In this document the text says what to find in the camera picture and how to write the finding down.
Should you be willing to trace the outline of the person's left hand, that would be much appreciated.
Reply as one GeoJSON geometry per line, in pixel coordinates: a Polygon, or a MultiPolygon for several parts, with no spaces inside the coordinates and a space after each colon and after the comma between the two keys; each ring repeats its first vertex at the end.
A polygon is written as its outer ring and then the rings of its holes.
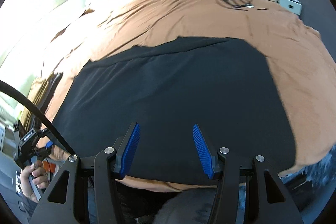
{"type": "Polygon", "coordinates": [[[35,203],[38,203],[39,199],[32,186],[40,190],[46,189],[49,186],[49,179],[46,173],[43,163],[40,160],[37,160],[21,170],[20,178],[22,193],[25,197],[35,203]]]}

